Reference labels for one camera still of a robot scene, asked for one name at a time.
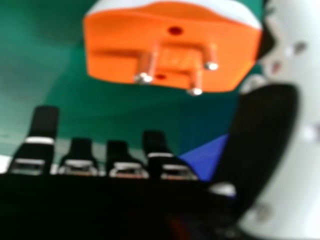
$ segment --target green surface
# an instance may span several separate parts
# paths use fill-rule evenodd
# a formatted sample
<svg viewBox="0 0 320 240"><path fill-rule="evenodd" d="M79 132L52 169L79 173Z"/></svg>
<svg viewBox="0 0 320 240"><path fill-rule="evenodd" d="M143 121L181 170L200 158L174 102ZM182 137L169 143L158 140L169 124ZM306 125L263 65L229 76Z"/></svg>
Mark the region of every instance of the green surface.
<svg viewBox="0 0 320 240"><path fill-rule="evenodd" d="M139 149L144 130L162 130L174 152L183 153L227 132L237 91L190 97L88 77L82 18L94 2L0 1L0 154L21 142L38 105L60 108L62 139L120 139ZM261 17L261 0L240 2Z"/></svg>

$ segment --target orange plastic housing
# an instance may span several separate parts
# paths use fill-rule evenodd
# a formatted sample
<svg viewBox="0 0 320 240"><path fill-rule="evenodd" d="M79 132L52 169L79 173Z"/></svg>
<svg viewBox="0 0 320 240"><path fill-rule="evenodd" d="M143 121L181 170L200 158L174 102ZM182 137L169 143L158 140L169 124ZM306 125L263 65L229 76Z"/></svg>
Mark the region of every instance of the orange plastic housing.
<svg viewBox="0 0 320 240"><path fill-rule="evenodd" d="M152 85L227 92L255 64L261 31L195 4L158 2L87 15L84 36L93 78L134 84L147 72Z"/></svg>

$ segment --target blue object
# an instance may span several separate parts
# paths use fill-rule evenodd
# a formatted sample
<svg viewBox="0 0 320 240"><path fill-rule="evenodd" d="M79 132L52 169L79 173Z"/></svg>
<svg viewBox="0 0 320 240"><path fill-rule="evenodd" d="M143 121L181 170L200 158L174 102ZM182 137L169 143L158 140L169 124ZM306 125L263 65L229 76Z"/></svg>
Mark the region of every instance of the blue object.
<svg viewBox="0 0 320 240"><path fill-rule="evenodd" d="M200 180L210 181L223 153L228 135L223 135L194 150L182 154L180 158L187 162L198 174Z"/></svg>

